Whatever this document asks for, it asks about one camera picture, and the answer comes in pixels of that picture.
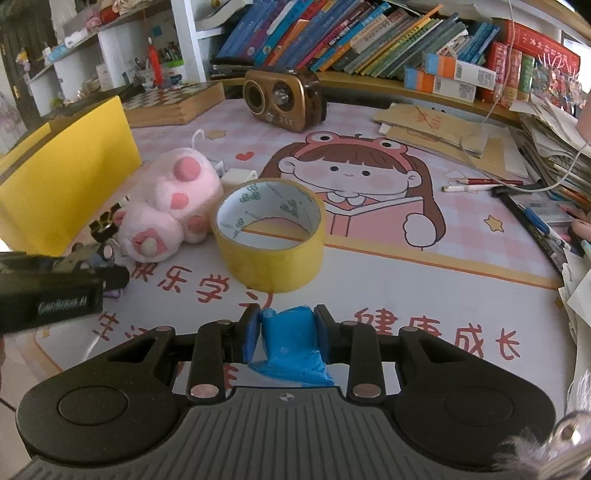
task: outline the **yellow tape roll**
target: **yellow tape roll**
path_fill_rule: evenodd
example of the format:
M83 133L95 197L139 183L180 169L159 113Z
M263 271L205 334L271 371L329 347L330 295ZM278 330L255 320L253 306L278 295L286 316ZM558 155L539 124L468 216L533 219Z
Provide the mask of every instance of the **yellow tape roll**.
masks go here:
M241 241L246 227L268 218L297 223L310 236L283 249L257 248ZM312 280L322 266L324 205L313 192L293 181L261 179L244 184L220 202L212 226L232 275L255 290L297 290Z

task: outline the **toy figurine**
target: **toy figurine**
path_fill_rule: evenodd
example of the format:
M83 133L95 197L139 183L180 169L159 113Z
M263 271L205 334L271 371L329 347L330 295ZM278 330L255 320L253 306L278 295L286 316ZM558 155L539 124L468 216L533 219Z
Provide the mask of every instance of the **toy figurine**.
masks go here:
M139 262L160 262L183 241L198 243L210 230L210 213L222 197L222 182L207 158L177 148L155 161L113 214L117 240Z

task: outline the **small box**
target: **small box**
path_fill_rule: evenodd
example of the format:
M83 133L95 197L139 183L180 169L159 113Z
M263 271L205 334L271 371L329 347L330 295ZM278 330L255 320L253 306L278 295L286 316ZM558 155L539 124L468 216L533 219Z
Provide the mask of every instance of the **small box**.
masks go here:
M496 72L453 57L423 53L423 70L432 75L458 80L487 90L495 89Z
M419 92L436 93L469 103L473 103L476 97L476 86L474 85L431 75L409 67L404 72L404 87Z
M222 177L222 187L224 193L227 193L236 187L239 187L247 181L256 180L258 175L255 170L245 170L243 168L230 168Z

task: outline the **star illustration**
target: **star illustration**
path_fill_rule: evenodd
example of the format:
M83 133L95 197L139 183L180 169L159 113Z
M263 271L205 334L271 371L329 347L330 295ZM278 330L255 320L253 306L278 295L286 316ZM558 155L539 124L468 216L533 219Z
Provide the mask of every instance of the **star illustration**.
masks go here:
M205 136L210 140L215 140L216 138L225 137L226 131L225 130L211 130L210 132L207 132L207 135L205 135Z
M491 232L505 232L503 230L503 222L497 220L492 215L489 215L484 222L491 228Z

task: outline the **brown radio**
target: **brown radio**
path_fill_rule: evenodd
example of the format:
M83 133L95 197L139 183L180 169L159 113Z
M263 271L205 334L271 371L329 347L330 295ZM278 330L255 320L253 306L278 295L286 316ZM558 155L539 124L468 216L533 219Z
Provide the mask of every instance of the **brown radio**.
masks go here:
M259 120L301 132L326 118L320 81L308 70L257 67L249 70L245 79L244 100Z

